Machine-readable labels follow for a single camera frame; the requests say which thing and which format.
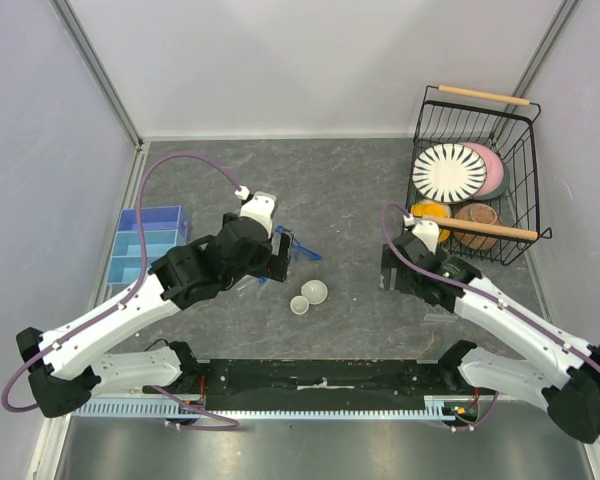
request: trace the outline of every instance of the blue organizer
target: blue organizer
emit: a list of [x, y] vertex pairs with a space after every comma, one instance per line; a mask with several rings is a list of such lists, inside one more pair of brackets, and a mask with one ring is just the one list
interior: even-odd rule
[[[178, 245], [187, 243], [189, 218], [182, 208], [154, 207], [142, 209], [142, 226], [147, 242], [148, 265]], [[123, 210], [120, 213], [118, 228], [113, 242], [108, 285], [129, 285], [140, 276], [142, 255], [135, 209]]]

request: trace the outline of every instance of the gray floor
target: gray floor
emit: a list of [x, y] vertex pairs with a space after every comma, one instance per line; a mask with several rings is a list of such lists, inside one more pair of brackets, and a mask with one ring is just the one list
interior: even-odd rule
[[407, 421], [244, 421], [177, 432], [75, 418], [56, 480], [589, 480], [580, 444], [540, 410], [500, 403], [473, 433]]
[[[425, 322], [430, 307], [378, 287], [383, 243], [379, 212], [389, 200], [404, 202], [409, 140], [161, 142], [151, 145], [147, 167], [165, 154], [185, 150], [217, 157], [252, 191], [277, 195], [276, 224], [292, 228], [324, 260], [299, 262], [287, 282], [271, 283], [259, 297], [253, 292], [238, 297], [230, 291], [195, 305], [141, 331], [117, 351], [137, 351], [164, 337], [189, 342], [199, 358], [436, 359], [459, 339], [510, 353], [464, 320]], [[156, 170], [144, 204], [184, 205], [193, 237], [217, 233], [222, 214], [239, 207], [220, 174], [190, 159]], [[391, 223], [397, 234], [398, 214]], [[508, 267], [474, 263], [539, 313], [524, 258]], [[312, 278], [328, 285], [329, 298], [297, 317], [289, 310], [289, 300]]]

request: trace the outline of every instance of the white wall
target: white wall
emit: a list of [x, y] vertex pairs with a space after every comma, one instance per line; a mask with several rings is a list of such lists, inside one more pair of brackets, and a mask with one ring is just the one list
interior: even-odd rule
[[543, 223], [533, 247], [555, 322], [600, 342], [600, 0], [582, 2], [529, 97]]
[[[0, 393], [16, 333], [87, 308], [132, 156], [49, 3], [0, 1]], [[24, 478], [41, 418], [0, 406], [0, 480]]]
[[424, 86], [509, 94], [560, 0], [72, 0], [144, 136], [404, 134]]

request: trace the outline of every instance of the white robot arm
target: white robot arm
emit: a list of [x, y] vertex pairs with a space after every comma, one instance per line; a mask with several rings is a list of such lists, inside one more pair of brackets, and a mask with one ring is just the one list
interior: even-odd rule
[[[197, 379], [195, 361], [184, 342], [149, 352], [108, 354], [112, 347], [152, 323], [214, 298], [245, 275], [284, 281], [292, 239], [283, 233], [277, 255], [271, 238], [276, 197], [263, 192], [245, 196], [239, 215], [225, 214], [216, 236], [172, 248], [156, 260], [133, 298], [126, 291], [61, 327], [40, 332], [27, 328], [17, 336], [25, 361], [51, 346], [41, 362], [30, 368], [29, 383], [38, 406], [47, 417], [75, 410], [91, 396], [141, 390], [157, 385], [174, 393], [191, 389]], [[72, 338], [59, 343], [67, 332], [117, 306]]]
[[[505, 393], [547, 411], [572, 437], [588, 443], [595, 440], [600, 433], [600, 375], [569, 350], [584, 352], [600, 364], [600, 345], [594, 347], [585, 339], [546, 322], [508, 297], [479, 270], [438, 249], [439, 228], [434, 222], [405, 217], [405, 227], [405, 233], [393, 240], [393, 247], [425, 274], [406, 266], [385, 245], [383, 287], [441, 305], [489, 331], [525, 358], [505, 358], [461, 341], [440, 362], [457, 369], [469, 385]], [[460, 283], [450, 285], [434, 277]], [[514, 315], [512, 310], [528, 321]], [[551, 340], [543, 331], [553, 334], [561, 343]]]

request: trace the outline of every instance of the black wire basket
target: black wire basket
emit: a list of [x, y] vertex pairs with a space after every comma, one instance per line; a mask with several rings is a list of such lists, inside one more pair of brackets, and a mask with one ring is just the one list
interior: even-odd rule
[[[466, 95], [482, 99], [476, 105], [462, 105], [445, 100], [449, 94]], [[480, 106], [479, 103], [497, 101], [509, 104], [504, 111], [492, 110]], [[513, 113], [515, 106], [525, 107], [529, 116]], [[420, 116], [413, 139], [413, 155], [411, 172], [415, 159], [429, 147], [441, 143], [472, 142], [482, 144], [498, 154], [504, 167], [509, 170], [510, 182], [508, 190], [492, 200], [480, 201], [493, 208], [498, 214], [502, 226], [514, 227], [526, 232], [528, 238], [513, 238], [508, 235], [475, 235], [461, 228], [451, 230], [449, 240], [443, 247], [454, 255], [464, 255], [472, 258], [488, 259], [509, 265], [540, 238], [552, 237], [551, 228], [541, 227], [540, 204], [538, 194], [538, 177], [536, 148], [533, 134], [533, 123], [540, 115], [540, 105], [528, 100], [488, 94], [474, 90], [458, 89], [446, 86], [428, 86], [425, 91]], [[425, 200], [413, 182], [409, 180], [406, 208]], [[467, 200], [450, 205], [452, 215], [465, 205], [475, 200]], [[461, 243], [455, 232], [464, 232]], [[476, 241], [489, 242], [492, 248], [476, 247]]]

